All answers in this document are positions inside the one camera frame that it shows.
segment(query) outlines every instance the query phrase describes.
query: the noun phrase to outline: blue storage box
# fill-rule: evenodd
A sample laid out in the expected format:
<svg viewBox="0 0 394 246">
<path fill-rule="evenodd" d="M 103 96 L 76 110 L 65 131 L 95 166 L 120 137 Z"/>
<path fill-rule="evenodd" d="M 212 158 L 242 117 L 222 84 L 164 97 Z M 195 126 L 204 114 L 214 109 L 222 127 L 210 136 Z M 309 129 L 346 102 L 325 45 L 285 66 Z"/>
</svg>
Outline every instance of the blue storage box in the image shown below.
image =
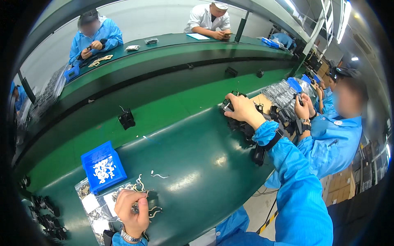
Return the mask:
<svg viewBox="0 0 394 246">
<path fill-rule="evenodd" d="M 64 77 L 67 82 L 70 82 L 73 78 L 79 75 L 79 65 L 72 67 L 70 70 L 64 71 Z"/>
<path fill-rule="evenodd" d="M 301 78 L 301 79 L 302 79 L 303 81 L 307 82 L 308 84 L 310 84 L 310 79 L 309 79 L 309 77 L 306 76 L 305 74 L 302 75 L 302 78 Z"/>
<path fill-rule="evenodd" d="M 287 83 L 289 83 L 290 87 L 292 87 L 297 93 L 300 93 L 302 91 L 301 86 L 293 77 L 289 77 L 287 79 Z"/>
<path fill-rule="evenodd" d="M 269 39 L 267 39 L 267 38 L 265 38 L 265 37 L 263 37 L 263 38 L 261 39 L 261 41 L 264 42 L 264 43 L 266 43 L 266 44 L 268 44 L 268 45 L 271 46 L 271 47 L 279 48 L 279 44 L 277 44 L 277 43 L 275 43 L 275 42 L 272 42 L 271 40 L 269 40 Z"/>
<path fill-rule="evenodd" d="M 83 154 L 81 161 L 93 194 L 127 178 L 111 141 Z"/>
<path fill-rule="evenodd" d="M 313 79 L 316 80 L 316 82 L 320 83 L 320 79 L 316 75 L 313 76 Z"/>
</svg>

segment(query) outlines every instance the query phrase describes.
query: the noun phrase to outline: white coat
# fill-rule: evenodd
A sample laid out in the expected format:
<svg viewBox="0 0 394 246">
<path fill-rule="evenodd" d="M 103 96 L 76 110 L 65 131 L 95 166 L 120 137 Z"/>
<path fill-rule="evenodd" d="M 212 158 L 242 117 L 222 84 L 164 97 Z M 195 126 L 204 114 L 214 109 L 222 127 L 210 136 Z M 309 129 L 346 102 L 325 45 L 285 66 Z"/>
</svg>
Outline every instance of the white coat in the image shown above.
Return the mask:
<svg viewBox="0 0 394 246">
<path fill-rule="evenodd" d="M 230 29 L 230 16 L 226 12 L 223 16 L 217 17 L 214 22 L 212 22 L 211 12 L 209 10 L 209 4 L 201 4 L 195 6 L 190 11 L 190 19 L 184 30 L 185 33 L 192 33 L 192 29 L 200 26 L 202 28 L 216 31 L 216 28 L 220 30 Z"/>
</svg>

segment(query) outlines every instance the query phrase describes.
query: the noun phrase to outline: hand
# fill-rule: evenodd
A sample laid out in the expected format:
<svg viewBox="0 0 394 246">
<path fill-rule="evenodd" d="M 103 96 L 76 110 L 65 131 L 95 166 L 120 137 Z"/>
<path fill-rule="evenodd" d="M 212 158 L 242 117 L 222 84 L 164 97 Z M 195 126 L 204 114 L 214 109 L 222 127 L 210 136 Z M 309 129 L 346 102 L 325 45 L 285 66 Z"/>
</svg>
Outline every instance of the hand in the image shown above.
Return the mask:
<svg viewBox="0 0 394 246">
<path fill-rule="evenodd" d="M 224 33 L 223 33 L 223 31 L 214 31 L 211 34 L 211 37 L 213 37 L 214 39 L 217 39 L 217 40 L 222 40 L 224 37 Z"/>
<path fill-rule="evenodd" d="M 97 40 L 93 41 L 91 46 L 92 46 L 92 49 L 95 49 L 95 50 L 101 50 L 102 49 L 102 43 L 100 43 L 100 41 L 97 41 Z"/>
<path fill-rule="evenodd" d="M 305 93 L 302 93 L 302 94 L 301 94 L 301 99 L 304 99 L 305 102 L 308 104 L 309 117 L 310 117 L 310 118 L 313 117 L 313 116 L 316 114 L 316 111 L 315 111 L 315 109 L 313 108 L 312 100 L 311 100 L 310 97 L 309 97 L 307 94 L 305 94 Z"/>
<path fill-rule="evenodd" d="M 87 58 L 92 56 L 92 52 L 90 52 L 88 49 L 83 49 L 81 52 L 81 57 L 82 59 L 86 60 Z"/>
<path fill-rule="evenodd" d="M 325 83 L 323 81 L 320 82 L 320 87 L 325 89 Z"/>
<path fill-rule="evenodd" d="M 298 96 L 295 99 L 294 111 L 299 119 L 309 119 L 309 109 L 308 109 L 308 102 L 305 99 L 302 99 L 304 106 L 299 104 Z"/>
<path fill-rule="evenodd" d="M 261 124 L 266 121 L 263 115 L 257 111 L 253 101 L 249 100 L 249 98 L 242 95 L 235 96 L 229 93 L 226 95 L 226 99 L 231 101 L 234 107 L 234 112 L 224 112 L 225 116 L 238 121 L 245 121 L 255 130 L 257 130 Z"/>
<path fill-rule="evenodd" d="M 323 98 L 323 90 L 322 89 L 320 89 L 320 88 L 316 88 L 316 92 L 318 93 L 318 96 L 319 96 L 319 99 L 322 99 Z"/>
<path fill-rule="evenodd" d="M 116 200 L 115 213 L 125 225 L 126 233 L 135 238 L 140 238 L 149 226 L 149 208 L 146 196 L 145 192 L 123 189 Z M 138 202 L 138 214 L 131 211 L 134 202 Z"/>
</svg>

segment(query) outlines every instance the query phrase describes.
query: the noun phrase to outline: fluorescent light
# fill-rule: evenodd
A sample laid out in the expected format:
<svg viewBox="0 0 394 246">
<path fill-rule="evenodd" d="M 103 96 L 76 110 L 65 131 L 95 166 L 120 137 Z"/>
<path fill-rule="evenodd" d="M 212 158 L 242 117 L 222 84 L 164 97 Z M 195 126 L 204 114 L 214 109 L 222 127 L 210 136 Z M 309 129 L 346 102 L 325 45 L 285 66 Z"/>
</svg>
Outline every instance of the fluorescent light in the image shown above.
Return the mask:
<svg viewBox="0 0 394 246">
<path fill-rule="evenodd" d="M 388 144 L 386 144 L 386 150 L 387 150 L 387 154 L 388 154 L 388 158 L 391 158 L 391 153 L 390 153 L 390 147 L 388 146 Z"/>
<path fill-rule="evenodd" d="M 349 21 L 350 12 L 351 12 L 351 4 L 348 1 L 345 6 L 344 21 L 342 23 L 341 33 L 339 34 L 339 37 L 338 37 L 338 44 L 341 43 L 342 38 L 345 34 L 346 26 L 348 25 L 348 21 Z"/>
<path fill-rule="evenodd" d="M 290 8 L 292 8 L 294 11 L 296 10 L 295 6 L 293 5 L 293 3 L 290 0 L 284 0 L 284 1 L 287 3 L 287 5 L 290 6 Z"/>
</svg>

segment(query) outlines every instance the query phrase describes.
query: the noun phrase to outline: white cap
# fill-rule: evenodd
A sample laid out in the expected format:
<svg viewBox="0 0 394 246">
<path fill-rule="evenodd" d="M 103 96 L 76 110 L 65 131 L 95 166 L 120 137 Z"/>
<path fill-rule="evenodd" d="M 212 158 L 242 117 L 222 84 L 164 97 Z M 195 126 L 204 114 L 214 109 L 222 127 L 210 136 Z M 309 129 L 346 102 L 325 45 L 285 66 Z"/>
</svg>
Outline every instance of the white cap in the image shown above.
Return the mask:
<svg viewBox="0 0 394 246">
<path fill-rule="evenodd" d="M 219 3 L 215 3 L 215 2 L 213 4 L 215 4 L 215 6 L 218 9 L 227 10 L 229 8 L 227 5 L 224 5 L 224 4 L 219 4 Z"/>
</svg>

